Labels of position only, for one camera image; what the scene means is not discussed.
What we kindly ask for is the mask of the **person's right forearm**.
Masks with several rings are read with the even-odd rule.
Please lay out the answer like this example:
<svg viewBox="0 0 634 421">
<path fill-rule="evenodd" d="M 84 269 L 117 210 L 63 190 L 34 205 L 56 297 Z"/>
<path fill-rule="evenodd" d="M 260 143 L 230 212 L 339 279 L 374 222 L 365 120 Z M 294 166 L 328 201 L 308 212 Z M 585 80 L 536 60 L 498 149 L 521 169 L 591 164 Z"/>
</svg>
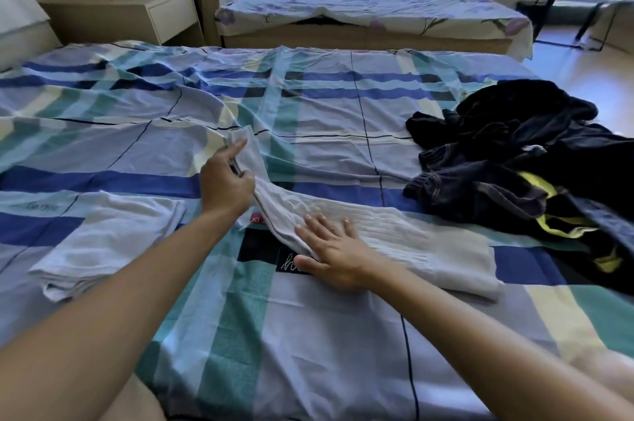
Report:
<svg viewBox="0 0 634 421">
<path fill-rule="evenodd" d="M 554 356 L 404 269 L 372 291 L 442 354 L 499 421 L 634 421 L 634 404 L 576 369 L 576 356 Z"/>
</svg>

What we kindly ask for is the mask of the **wooden bed base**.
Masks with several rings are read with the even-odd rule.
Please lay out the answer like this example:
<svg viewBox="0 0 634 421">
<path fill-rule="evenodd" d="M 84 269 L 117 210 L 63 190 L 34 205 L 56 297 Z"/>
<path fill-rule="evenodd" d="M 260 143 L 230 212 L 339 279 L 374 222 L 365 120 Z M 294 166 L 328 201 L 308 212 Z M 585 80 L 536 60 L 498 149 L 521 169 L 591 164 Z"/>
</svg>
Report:
<svg viewBox="0 0 634 421">
<path fill-rule="evenodd" d="M 322 21 L 286 24 L 246 34 L 221 35 L 220 38 L 226 48 L 412 49 L 506 55 L 511 47 L 511 40 L 437 38 Z"/>
</svg>

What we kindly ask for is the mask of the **folded white garment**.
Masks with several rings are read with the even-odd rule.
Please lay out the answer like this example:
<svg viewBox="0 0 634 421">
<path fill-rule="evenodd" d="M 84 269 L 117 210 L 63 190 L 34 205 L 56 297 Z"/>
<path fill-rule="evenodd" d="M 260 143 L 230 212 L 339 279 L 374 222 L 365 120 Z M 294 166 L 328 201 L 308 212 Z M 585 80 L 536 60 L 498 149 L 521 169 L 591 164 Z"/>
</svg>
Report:
<svg viewBox="0 0 634 421">
<path fill-rule="evenodd" d="M 175 232 L 186 210 L 185 200 L 90 194 L 83 222 L 28 273 L 52 302 L 78 298 Z"/>
</svg>

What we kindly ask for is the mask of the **floral purple bed sheet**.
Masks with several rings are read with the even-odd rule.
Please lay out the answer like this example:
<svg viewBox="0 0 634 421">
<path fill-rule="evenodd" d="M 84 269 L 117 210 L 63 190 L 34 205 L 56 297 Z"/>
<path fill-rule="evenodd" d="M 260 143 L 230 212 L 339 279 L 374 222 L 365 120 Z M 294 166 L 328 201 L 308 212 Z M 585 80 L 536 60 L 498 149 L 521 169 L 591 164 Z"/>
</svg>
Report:
<svg viewBox="0 0 634 421">
<path fill-rule="evenodd" d="M 215 13 L 226 37 L 317 18 L 424 39 L 506 41 L 508 56 L 533 56 L 531 21 L 494 0 L 231 0 Z"/>
</svg>

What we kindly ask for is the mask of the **person's right hand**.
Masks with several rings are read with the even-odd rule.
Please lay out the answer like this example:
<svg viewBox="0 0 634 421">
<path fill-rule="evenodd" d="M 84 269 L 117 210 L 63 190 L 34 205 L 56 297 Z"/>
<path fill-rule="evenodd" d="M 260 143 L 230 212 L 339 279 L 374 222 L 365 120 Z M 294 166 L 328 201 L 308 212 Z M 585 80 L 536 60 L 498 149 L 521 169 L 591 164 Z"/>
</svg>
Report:
<svg viewBox="0 0 634 421">
<path fill-rule="evenodd" d="M 312 252 L 311 256 L 325 265 L 325 272 L 319 280 L 331 287 L 349 291 L 373 290 L 379 283 L 393 273 L 401 270 L 401 267 L 392 260 L 379 255 L 371 249 L 359 236 L 359 244 L 355 247 L 347 247 L 343 243 L 344 229 L 343 218 L 340 222 L 334 222 L 326 218 L 335 233 L 335 247 L 332 249 L 311 249 L 304 241 L 305 222 L 294 228 L 297 236 Z"/>
</svg>

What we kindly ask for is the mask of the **black velvet garment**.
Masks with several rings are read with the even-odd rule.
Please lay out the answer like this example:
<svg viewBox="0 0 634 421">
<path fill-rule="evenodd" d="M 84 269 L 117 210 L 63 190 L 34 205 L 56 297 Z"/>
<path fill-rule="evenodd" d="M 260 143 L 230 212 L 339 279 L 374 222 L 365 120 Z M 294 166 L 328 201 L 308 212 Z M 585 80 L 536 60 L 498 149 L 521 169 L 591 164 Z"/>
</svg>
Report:
<svg viewBox="0 0 634 421">
<path fill-rule="evenodd" d="M 490 161 L 550 182 L 634 175 L 634 138 L 594 123 L 598 108 L 545 80 L 508 80 L 469 95 L 442 118 L 416 112 L 408 133 L 424 169 Z"/>
</svg>

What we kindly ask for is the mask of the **blue green plaid bed sheet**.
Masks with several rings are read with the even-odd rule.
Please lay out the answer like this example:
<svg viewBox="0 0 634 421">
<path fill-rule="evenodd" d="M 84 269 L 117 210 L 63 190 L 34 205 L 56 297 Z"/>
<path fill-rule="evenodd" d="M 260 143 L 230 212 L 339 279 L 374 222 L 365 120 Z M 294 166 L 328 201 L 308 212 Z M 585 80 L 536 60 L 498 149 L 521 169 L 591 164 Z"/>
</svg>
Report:
<svg viewBox="0 0 634 421">
<path fill-rule="evenodd" d="M 405 122 L 496 80 L 483 54 L 70 45 L 0 74 L 0 346 L 55 312 L 30 268 L 82 227 L 100 191 L 187 202 L 226 134 L 251 126 L 270 179 L 395 208 L 420 171 Z M 374 295 L 292 267 L 254 212 L 221 240 L 142 355 L 168 418 L 493 421 L 430 343 Z"/>
</svg>

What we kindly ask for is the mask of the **white bedside cabinet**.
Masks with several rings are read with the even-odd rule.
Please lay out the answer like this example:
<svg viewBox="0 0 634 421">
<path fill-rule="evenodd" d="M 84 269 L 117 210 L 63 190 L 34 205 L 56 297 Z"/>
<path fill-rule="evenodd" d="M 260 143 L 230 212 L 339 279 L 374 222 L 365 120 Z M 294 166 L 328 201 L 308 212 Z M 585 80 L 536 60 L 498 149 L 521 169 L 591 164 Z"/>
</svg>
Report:
<svg viewBox="0 0 634 421">
<path fill-rule="evenodd" d="M 194 0 L 51 0 L 41 6 L 63 43 L 205 44 Z"/>
</svg>

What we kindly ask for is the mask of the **white ribbed garment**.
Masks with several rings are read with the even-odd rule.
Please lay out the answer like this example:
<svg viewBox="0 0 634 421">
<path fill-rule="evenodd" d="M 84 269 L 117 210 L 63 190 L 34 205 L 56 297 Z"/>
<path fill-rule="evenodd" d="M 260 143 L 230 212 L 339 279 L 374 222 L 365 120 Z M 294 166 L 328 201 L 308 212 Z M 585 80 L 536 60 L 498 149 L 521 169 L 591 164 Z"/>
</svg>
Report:
<svg viewBox="0 0 634 421">
<path fill-rule="evenodd" d="M 411 218 L 397 209 L 369 207 L 294 193 L 270 182 L 250 126 L 230 131 L 226 145 L 247 140 L 234 162 L 256 178 L 255 201 L 273 236 L 299 255 L 314 252 L 295 227 L 305 215 L 322 213 L 332 222 L 349 219 L 359 237 L 379 254 L 404 265 L 433 285 L 496 301 L 503 282 L 496 277 L 495 254 L 487 239 L 462 228 Z"/>
</svg>

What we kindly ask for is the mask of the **person's leg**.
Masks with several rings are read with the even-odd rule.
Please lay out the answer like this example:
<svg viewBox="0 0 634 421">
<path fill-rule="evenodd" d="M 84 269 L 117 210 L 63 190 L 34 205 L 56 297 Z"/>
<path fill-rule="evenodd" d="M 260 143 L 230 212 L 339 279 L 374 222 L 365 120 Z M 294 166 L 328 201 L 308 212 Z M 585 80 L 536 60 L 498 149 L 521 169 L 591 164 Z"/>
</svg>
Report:
<svg viewBox="0 0 634 421">
<path fill-rule="evenodd" d="M 167 421 L 156 396 L 136 375 L 132 375 L 122 391 L 99 421 Z"/>
<path fill-rule="evenodd" d="M 592 348 L 578 354 L 571 364 L 634 404 L 634 358 L 609 349 Z"/>
</svg>

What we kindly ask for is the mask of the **person's left hand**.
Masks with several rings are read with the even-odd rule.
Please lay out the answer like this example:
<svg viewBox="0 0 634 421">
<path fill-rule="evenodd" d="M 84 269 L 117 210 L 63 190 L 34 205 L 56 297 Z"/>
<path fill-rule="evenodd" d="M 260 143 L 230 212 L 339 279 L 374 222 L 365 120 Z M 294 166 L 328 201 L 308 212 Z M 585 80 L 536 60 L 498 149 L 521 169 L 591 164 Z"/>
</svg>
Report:
<svg viewBox="0 0 634 421">
<path fill-rule="evenodd" d="M 222 214 L 236 220 L 252 203 L 255 178 L 254 184 L 246 184 L 240 180 L 232 182 L 219 177 L 216 173 L 217 152 L 205 162 L 200 171 L 202 214 Z"/>
</svg>

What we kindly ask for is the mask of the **black side table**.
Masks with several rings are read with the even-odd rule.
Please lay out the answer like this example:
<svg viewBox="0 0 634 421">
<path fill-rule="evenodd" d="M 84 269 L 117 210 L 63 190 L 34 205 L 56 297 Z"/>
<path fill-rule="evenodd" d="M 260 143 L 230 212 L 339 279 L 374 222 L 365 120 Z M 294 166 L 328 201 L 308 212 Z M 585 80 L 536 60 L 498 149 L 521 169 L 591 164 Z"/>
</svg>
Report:
<svg viewBox="0 0 634 421">
<path fill-rule="evenodd" d="M 539 39 L 542 29 L 547 23 L 550 11 L 558 1 L 579 3 L 584 6 L 588 6 L 589 8 L 589 12 L 585 16 L 572 43 L 561 43 L 557 41 Z M 634 6 L 634 0 L 534 0 L 533 2 L 518 1 L 515 4 L 515 9 L 531 20 L 533 24 L 534 43 L 552 47 L 601 52 L 607 44 L 609 34 L 611 33 L 611 29 L 613 28 L 614 21 L 619 11 L 625 7 L 632 6 Z M 613 12 L 609 18 L 603 39 L 597 40 L 593 37 L 588 37 L 586 33 L 598 19 L 600 12 L 604 8 L 611 8 Z"/>
</svg>

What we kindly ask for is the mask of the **black garment with yellow trim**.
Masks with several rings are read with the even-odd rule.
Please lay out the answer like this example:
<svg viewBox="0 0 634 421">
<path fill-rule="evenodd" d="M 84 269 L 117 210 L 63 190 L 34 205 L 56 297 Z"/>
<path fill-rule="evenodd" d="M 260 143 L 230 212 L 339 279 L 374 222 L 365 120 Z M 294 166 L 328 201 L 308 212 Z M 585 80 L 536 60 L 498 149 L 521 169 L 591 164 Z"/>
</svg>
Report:
<svg viewBox="0 0 634 421">
<path fill-rule="evenodd" d="M 596 284 L 634 297 L 634 222 L 540 176 L 519 175 L 545 194 L 544 212 L 530 222 L 536 234 L 582 246 L 581 251 L 553 254 L 564 265 L 564 277 L 572 283 Z"/>
</svg>

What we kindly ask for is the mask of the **person's left forearm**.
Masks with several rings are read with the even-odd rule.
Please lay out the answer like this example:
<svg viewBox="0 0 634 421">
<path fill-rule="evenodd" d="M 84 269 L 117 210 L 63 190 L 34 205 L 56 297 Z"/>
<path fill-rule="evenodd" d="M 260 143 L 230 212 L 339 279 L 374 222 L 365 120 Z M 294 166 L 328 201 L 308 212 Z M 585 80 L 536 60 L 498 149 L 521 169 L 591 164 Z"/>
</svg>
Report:
<svg viewBox="0 0 634 421">
<path fill-rule="evenodd" d="M 194 273 L 247 207 L 205 210 L 0 349 L 0 421 L 98 421 Z"/>
</svg>

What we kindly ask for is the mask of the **dark denim jeans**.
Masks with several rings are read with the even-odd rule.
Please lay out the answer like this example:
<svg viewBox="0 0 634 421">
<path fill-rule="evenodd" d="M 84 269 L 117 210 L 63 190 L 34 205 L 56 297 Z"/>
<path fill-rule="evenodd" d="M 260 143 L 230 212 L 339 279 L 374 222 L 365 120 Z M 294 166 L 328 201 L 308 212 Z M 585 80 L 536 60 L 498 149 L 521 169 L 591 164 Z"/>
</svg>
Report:
<svg viewBox="0 0 634 421">
<path fill-rule="evenodd" d="M 422 172 L 403 189 L 423 211 L 445 220 L 546 239 L 537 219 L 547 193 L 519 173 L 489 161 L 469 161 L 455 144 L 419 153 Z"/>
</svg>

